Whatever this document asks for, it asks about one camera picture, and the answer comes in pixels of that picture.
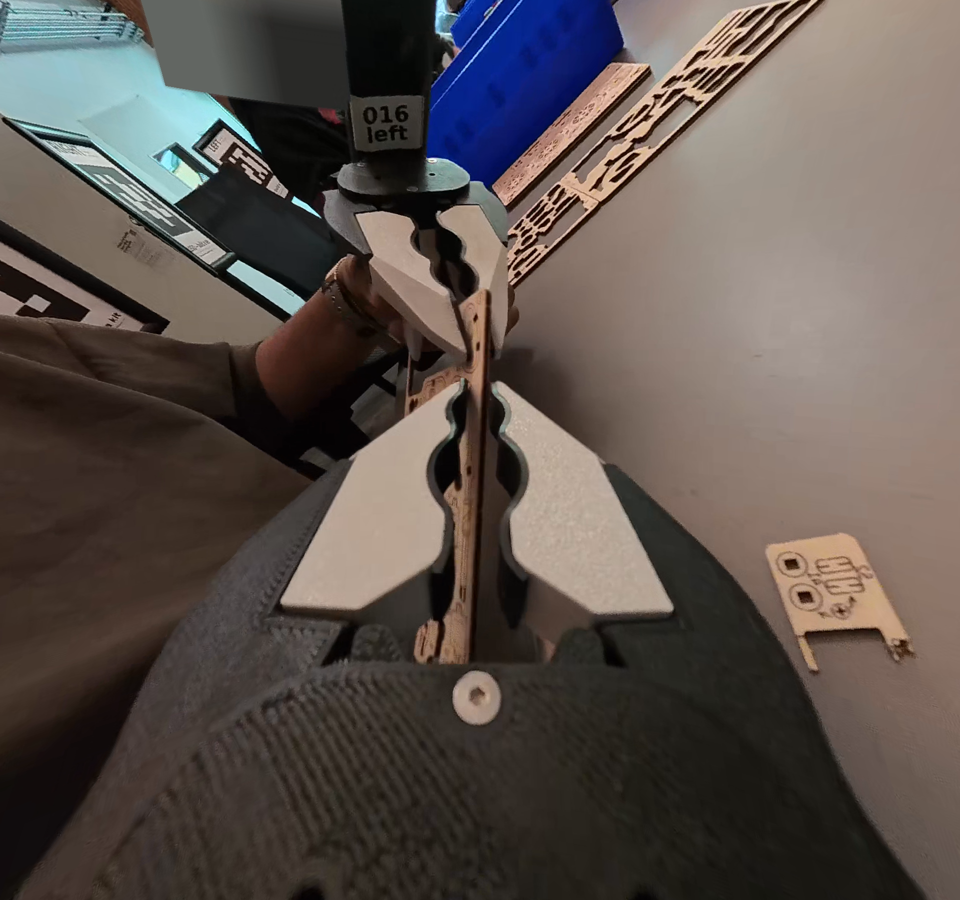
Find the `wooden sheet small cutouts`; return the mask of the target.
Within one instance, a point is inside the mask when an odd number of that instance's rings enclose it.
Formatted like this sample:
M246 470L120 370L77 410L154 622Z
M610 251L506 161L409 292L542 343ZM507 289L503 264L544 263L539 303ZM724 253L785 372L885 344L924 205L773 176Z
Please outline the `wooden sheet small cutouts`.
M539 197L509 232L510 286L528 279L600 206L568 178Z

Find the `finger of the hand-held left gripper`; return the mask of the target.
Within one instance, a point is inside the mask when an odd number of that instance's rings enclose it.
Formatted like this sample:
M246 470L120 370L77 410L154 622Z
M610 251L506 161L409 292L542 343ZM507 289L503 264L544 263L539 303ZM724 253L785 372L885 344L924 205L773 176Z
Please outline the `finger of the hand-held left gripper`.
M438 225L461 243L460 264L479 289L508 296L507 247L480 206L453 206L437 213Z
M417 336L451 356L468 354L450 290L436 277L431 259L414 245L414 221L374 210L356 216L369 251L374 289L401 317L405 337Z

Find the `person's left hand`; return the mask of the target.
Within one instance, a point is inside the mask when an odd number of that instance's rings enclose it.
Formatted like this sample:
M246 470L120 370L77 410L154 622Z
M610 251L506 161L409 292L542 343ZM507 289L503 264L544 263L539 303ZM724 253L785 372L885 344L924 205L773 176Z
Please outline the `person's left hand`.
M394 340L405 341L407 339L406 333L408 330L404 318L375 291L366 261L353 256L343 258L341 279L342 288L350 294L354 305L362 313L375 320L390 333ZM517 307L516 292L511 286L508 287L508 300L507 333L514 329L521 318L521 312ZM438 347L427 338L421 341L421 351L424 353L446 352L445 348Z

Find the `person's left forearm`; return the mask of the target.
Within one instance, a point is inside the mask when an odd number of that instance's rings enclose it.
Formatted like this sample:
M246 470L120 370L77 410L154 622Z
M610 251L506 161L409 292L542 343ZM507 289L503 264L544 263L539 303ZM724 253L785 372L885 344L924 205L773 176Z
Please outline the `person's left forearm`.
M330 293L319 292L258 345L256 372L282 416L299 421L347 381L370 349Z

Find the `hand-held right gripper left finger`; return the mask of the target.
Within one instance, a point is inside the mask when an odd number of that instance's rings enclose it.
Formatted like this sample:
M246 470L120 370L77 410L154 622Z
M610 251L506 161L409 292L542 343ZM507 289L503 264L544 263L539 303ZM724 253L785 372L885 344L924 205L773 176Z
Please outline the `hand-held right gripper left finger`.
M394 424L347 464L279 605L357 625L421 626L445 589L459 469L462 383Z

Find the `grey desk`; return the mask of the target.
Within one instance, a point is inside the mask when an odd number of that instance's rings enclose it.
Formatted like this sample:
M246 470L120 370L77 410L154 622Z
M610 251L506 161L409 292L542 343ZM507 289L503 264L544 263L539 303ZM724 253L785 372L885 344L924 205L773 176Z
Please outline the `grey desk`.
M656 82L727 13L617 0ZM958 898L958 0L825 0L518 289L496 376L738 580L851 785ZM765 547L847 533L915 657L812 633Z

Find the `wooden puzzle parts sheet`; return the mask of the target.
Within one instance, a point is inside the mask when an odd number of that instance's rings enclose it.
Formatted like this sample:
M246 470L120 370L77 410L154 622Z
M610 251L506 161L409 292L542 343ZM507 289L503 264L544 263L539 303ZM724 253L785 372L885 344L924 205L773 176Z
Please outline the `wooden puzzle parts sheet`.
M404 391L404 414L424 405L450 386L463 381L465 405L459 441L459 472L446 488L444 499L454 527L453 579L450 605L442 620L430 619L416 633L414 659L421 664L465 665L474 653L477 600L481 579L481 547L492 353L492 295L479 290L459 309L469 357L415 386L418 365L409 358Z

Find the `blue plastic bin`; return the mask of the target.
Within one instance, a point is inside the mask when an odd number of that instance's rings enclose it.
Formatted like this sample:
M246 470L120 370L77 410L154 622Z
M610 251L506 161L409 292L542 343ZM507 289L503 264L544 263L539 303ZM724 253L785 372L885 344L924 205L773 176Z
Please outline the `blue plastic bin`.
M624 46L615 0L467 0L431 90L427 155L494 183Z

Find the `small wooden piece round holes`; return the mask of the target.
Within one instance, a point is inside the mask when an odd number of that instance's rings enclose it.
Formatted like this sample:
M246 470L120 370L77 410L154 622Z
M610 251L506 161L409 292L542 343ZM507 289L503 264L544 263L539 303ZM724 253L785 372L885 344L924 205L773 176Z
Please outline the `small wooden piece round holes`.
M894 661L916 650L866 552L847 533L765 547L786 617L811 673L820 671L812 633L878 632Z

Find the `wooden sheet large cutouts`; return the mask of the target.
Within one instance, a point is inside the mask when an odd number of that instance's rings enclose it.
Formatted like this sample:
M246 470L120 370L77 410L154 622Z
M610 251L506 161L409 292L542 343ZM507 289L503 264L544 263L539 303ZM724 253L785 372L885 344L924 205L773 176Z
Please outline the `wooden sheet large cutouts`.
M567 173L588 210L611 199L826 0L774 0L722 18Z

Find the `framed black-white marker poster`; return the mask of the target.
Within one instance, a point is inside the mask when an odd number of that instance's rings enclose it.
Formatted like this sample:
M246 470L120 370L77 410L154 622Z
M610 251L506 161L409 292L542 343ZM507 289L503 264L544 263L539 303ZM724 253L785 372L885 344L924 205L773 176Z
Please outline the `framed black-white marker poster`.
M263 159L260 151L247 143L222 119L217 120L197 141L192 149L218 169L229 168L286 201L293 193L282 184L277 174Z
M1 224L1 313L162 334L169 320Z
M3 116L2 122L125 210L131 220L214 275L237 261L232 251L155 193L93 139L8 116Z

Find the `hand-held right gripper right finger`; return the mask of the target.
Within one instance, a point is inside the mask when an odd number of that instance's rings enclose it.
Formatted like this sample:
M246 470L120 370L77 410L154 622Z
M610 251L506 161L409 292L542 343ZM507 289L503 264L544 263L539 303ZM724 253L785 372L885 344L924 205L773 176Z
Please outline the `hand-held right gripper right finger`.
M606 464L506 383L490 396L496 476L509 496L497 584L510 628L558 644L574 629L672 617Z

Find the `engraved uncut wooden sheet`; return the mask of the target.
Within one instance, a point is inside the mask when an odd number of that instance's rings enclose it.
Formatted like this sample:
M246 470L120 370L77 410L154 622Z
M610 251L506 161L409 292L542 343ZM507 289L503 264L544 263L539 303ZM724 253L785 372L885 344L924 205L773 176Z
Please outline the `engraved uncut wooden sheet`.
M503 206L511 210L651 74L646 64L607 65L493 185Z

